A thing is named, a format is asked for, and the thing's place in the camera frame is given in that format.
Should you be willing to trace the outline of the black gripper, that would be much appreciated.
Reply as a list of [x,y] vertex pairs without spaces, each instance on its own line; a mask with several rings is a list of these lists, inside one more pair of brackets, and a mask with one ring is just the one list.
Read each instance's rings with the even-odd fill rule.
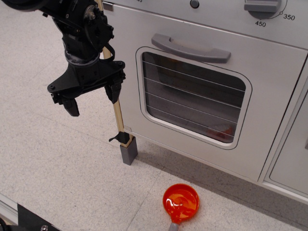
[[79,116],[76,97],[90,91],[105,88],[108,99],[115,104],[125,79],[123,61],[103,62],[98,60],[90,65],[69,64],[67,70],[53,81],[47,90],[55,103],[62,104],[71,116]]

